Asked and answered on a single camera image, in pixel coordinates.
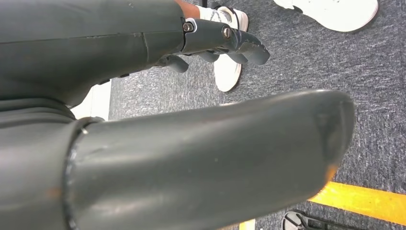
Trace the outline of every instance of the metal screw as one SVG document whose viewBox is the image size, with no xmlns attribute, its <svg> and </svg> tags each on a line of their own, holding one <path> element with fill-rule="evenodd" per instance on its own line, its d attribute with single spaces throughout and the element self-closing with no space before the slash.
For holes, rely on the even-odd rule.
<svg viewBox="0 0 406 230">
<path fill-rule="evenodd" d="M 192 23 L 184 23 L 183 24 L 183 31 L 185 31 L 185 32 L 193 31 L 193 24 Z"/>
<path fill-rule="evenodd" d="M 230 37 L 231 37 L 231 29 L 230 29 L 230 27 L 224 27 L 223 28 L 223 37 L 225 38 L 225 39 L 229 39 Z"/>
</svg>

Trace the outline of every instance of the yellow tape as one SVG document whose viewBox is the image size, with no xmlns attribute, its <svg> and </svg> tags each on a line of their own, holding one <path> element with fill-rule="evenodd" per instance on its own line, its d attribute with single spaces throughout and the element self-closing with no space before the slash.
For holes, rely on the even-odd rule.
<svg viewBox="0 0 406 230">
<path fill-rule="evenodd" d="M 249 220 L 240 224 L 239 230 L 255 230 L 255 220 Z"/>
<path fill-rule="evenodd" d="M 330 182 L 309 201 L 406 226 L 406 195 Z"/>
</svg>

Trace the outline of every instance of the gray prosthetic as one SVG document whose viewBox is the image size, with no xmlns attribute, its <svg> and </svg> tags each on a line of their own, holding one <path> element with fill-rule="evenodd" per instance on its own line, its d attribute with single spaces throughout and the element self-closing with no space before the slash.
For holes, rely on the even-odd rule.
<svg viewBox="0 0 406 230">
<path fill-rule="evenodd" d="M 254 36 L 172 0 L 0 0 L 2 230 L 206 230 L 313 196 L 354 126 L 335 91 L 114 122 L 76 120 L 89 88 L 181 55 L 263 64 Z"/>
<path fill-rule="evenodd" d="M 269 58 L 254 36 L 189 20 L 173 0 L 2 0 L 0 99 L 53 98 L 75 106 L 91 86 L 111 78 L 152 66 L 185 71 L 188 65 L 173 55 L 209 50 L 257 64 Z"/>
</svg>

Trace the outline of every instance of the carpet floor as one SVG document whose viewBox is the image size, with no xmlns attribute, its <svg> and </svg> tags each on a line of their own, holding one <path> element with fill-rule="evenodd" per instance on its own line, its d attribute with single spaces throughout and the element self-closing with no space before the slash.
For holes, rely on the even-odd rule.
<svg viewBox="0 0 406 230">
<path fill-rule="evenodd" d="M 220 2 L 250 16 L 249 31 L 271 53 L 268 63 L 245 65 L 239 85 L 228 93 L 217 90 L 212 64 L 198 57 L 186 57 L 190 70 L 184 74 L 150 69 L 114 79 L 110 119 L 208 107 L 305 88 L 341 90 L 356 103 L 357 125 L 334 181 L 406 194 L 406 2 L 381 0 L 376 20 L 358 33 L 330 31 L 272 0 Z M 310 202 L 287 210 L 291 209 L 365 230 L 406 230 L 405 226 Z M 284 212 L 258 218 L 256 230 L 280 229 Z"/>
</svg>

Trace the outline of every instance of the white shoe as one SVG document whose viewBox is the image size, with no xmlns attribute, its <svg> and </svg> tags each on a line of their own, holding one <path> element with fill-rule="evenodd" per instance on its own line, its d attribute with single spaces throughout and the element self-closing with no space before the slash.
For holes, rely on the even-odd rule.
<svg viewBox="0 0 406 230">
<path fill-rule="evenodd" d="M 378 11 L 377 0 L 274 0 L 276 4 L 303 12 L 324 27 L 350 32 L 371 21 Z"/>
<path fill-rule="evenodd" d="M 244 12 L 224 6 L 217 10 L 226 12 L 231 16 L 227 22 L 231 28 L 247 31 L 248 16 Z M 240 75 L 241 64 L 233 61 L 227 54 L 220 55 L 218 60 L 214 62 L 215 82 L 220 91 L 230 91 L 237 84 Z"/>
</svg>

